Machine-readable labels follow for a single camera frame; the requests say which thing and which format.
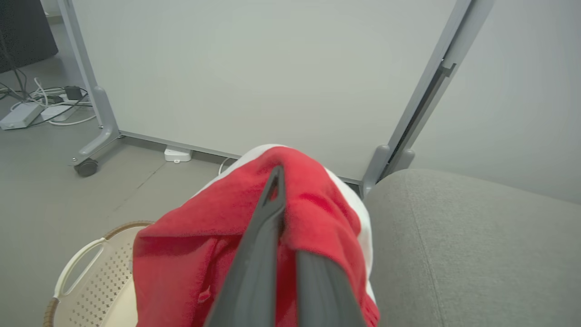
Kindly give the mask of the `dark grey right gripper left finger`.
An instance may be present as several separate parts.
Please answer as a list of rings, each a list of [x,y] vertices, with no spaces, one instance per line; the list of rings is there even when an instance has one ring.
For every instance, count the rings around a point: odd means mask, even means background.
[[[277,251],[285,208],[284,168],[276,166],[206,318],[206,327],[273,327],[276,324]]]

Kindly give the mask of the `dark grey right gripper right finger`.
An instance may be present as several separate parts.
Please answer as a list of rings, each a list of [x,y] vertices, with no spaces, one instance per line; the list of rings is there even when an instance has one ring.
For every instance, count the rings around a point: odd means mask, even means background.
[[[297,325],[300,327],[365,327],[359,303],[345,271],[327,257],[296,254]]]

